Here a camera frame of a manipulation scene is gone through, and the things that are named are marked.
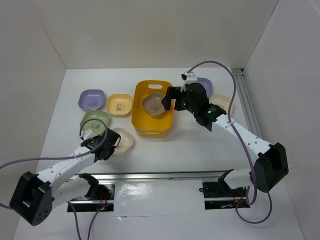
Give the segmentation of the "cream plate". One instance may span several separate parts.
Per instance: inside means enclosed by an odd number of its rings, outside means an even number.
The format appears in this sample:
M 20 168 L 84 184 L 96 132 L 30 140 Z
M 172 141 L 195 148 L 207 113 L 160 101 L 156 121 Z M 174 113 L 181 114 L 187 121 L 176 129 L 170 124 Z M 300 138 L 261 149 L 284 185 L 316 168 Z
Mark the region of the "cream plate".
M 229 111 L 230 108 L 230 115 L 233 113 L 234 110 L 234 103 L 231 104 L 231 98 L 221 95 L 221 94 L 213 94 L 209 97 L 209 103 L 219 106 L 220 108 L 224 109 L 226 113 Z
M 120 135 L 120 141 L 118 141 L 118 145 L 114 149 L 113 155 L 121 156 L 133 146 L 134 137 L 128 131 L 120 127 L 115 127 L 112 130 Z

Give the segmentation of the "brown plate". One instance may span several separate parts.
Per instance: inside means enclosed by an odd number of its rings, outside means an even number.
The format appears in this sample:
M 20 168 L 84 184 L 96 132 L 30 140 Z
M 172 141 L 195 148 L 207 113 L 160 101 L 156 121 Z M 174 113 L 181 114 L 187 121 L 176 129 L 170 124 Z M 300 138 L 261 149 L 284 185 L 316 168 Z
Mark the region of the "brown plate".
M 141 105 L 151 116 L 158 117 L 166 111 L 162 104 L 164 97 L 161 92 L 152 92 L 142 100 Z

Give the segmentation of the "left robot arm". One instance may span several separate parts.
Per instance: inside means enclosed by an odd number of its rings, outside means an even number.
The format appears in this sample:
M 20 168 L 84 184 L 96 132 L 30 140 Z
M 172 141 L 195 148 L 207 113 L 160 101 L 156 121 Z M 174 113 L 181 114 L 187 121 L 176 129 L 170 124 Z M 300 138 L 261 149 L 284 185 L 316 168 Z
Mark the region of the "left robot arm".
M 52 209 L 78 197 L 92 200 L 105 190 L 99 181 L 82 170 L 97 161 L 108 160 L 121 141 L 117 132 L 107 128 L 102 135 L 86 130 L 80 146 L 53 166 L 18 180 L 9 207 L 32 226 L 42 223 Z

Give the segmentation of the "green plate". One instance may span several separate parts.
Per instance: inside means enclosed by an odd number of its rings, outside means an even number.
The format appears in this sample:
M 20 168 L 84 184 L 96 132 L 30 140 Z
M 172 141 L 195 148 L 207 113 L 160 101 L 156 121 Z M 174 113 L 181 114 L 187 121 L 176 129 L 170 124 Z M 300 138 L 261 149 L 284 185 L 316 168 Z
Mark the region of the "green plate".
M 92 109 L 83 116 L 79 126 L 83 132 L 90 129 L 97 135 L 101 135 L 105 131 L 109 121 L 110 115 L 107 112 Z

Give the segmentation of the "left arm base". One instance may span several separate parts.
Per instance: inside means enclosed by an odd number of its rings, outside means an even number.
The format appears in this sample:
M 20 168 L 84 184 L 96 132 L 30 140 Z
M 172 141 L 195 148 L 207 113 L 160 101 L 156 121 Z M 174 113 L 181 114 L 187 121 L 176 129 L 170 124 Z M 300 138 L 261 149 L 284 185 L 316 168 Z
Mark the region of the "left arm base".
M 70 201 L 77 213 L 93 213 L 114 211 L 115 184 L 107 183 L 99 186 L 95 196 L 87 198 L 80 196 Z

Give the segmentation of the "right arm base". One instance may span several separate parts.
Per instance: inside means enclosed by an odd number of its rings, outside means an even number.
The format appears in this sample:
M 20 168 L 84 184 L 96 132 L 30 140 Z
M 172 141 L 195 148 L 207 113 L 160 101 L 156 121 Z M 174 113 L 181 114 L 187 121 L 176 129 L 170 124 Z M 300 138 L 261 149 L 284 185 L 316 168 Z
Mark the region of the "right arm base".
M 234 209 L 238 203 L 240 208 L 249 208 L 246 203 L 247 190 L 244 187 L 231 189 L 219 182 L 203 182 L 199 191 L 204 197 L 205 210 Z

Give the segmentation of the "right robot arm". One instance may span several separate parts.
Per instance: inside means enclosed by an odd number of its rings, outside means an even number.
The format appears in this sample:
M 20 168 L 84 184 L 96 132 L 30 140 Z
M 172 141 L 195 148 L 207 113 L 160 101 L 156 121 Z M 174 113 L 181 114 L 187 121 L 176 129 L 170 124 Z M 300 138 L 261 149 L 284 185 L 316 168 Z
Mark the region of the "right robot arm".
M 220 105 L 210 103 L 200 83 L 169 86 L 161 101 L 166 111 L 172 109 L 172 100 L 174 110 L 190 112 L 199 125 L 243 150 L 248 158 L 249 168 L 228 170 L 219 179 L 223 196 L 247 187 L 268 193 L 289 173 L 285 147 L 279 142 L 271 144 L 235 122 Z

